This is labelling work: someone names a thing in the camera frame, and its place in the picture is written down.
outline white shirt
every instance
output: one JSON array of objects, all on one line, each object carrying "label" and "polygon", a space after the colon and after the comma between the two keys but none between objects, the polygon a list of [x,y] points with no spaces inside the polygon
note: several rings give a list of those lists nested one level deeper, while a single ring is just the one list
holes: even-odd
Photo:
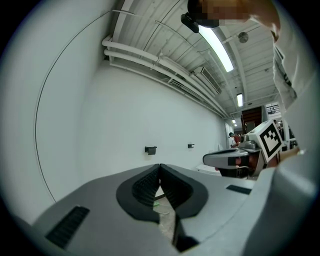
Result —
[{"label": "white shirt", "polygon": [[310,84],[319,68],[295,22],[280,5],[275,2],[274,5],[280,18],[279,37],[274,43],[274,83],[287,110]]}]

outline ceiling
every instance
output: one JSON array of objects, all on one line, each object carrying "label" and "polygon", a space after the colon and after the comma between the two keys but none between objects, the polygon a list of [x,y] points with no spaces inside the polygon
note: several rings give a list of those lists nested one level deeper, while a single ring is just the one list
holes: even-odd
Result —
[{"label": "ceiling", "polygon": [[[120,14],[112,41],[156,56],[163,53],[190,72],[199,66],[205,67],[222,88],[221,94],[215,97],[216,101],[230,116],[238,117],[243,109],[274,101],[277,89],[273,80],[271,33],[251,20],[245,23],[221,25],[213,29],[221,42],[235,35],[232,40],[223,44],[234,67],[227,73],[205,39],[181,23],[181,15],[187,12],[187,2],[187,0],[125,0],[122,10],[138,16]],[[239,42],[237,35],[240,32],[247,32],[249,40],[246,43]],[[243,107],[237,105],[238,93],[244,95]]]}]

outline fluorescent light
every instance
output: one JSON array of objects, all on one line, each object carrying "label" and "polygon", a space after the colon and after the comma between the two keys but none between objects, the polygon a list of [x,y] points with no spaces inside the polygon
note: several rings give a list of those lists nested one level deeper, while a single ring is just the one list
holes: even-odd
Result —
[{"label": "fluorescent light", "polygon": [[203,38],[208,42],[208,44],[212,47],[215,51],[216,55],[219,57],[220,61],[222,62],[225,71],[230,72],[234,69],[234,66],[231,63],[231,60],[220,42],[219,38],[213,32],[211,28],[199,26],[199,33]]},{"label": "fluorescent light", "polygon": [[237,94],[236,99],[238,100],[238,107],[242,107],[244,105],[242,93]]}]

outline ceiling light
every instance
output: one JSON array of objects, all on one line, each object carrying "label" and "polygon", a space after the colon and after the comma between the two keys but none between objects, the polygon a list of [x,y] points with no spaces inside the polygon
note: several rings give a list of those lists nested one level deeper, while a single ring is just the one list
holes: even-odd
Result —
[{"label": "ceiling light", "polygon": [[220,61],[222,62],[225,71],[230,72],[231,70],[234,69],[234,66],[231,63],[231,60],[216,36],[216,34],[213,32],[211,28],[204,27],[204,26],[199,26],[199,33],[203,38],[207,41],[207,43],[212,47],[212,49],[215,51],[216,55],[219,57]]},{"label": "ceiling light", "polygon": [[237,94],[236,99],[238,100],[238,106],[242,107],[244,105],[242,93]]}]

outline black camera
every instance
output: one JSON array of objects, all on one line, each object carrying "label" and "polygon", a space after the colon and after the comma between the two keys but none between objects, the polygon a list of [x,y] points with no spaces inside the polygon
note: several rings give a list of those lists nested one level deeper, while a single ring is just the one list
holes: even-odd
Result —
[{"label": "black camera", "polygon": [[218,19],[197,19],[192,17],[189,12],[181,15],[181,22],[189,29],[191,29],[194,33],[199,33],[199,25],[211,29],[219,26]]}]

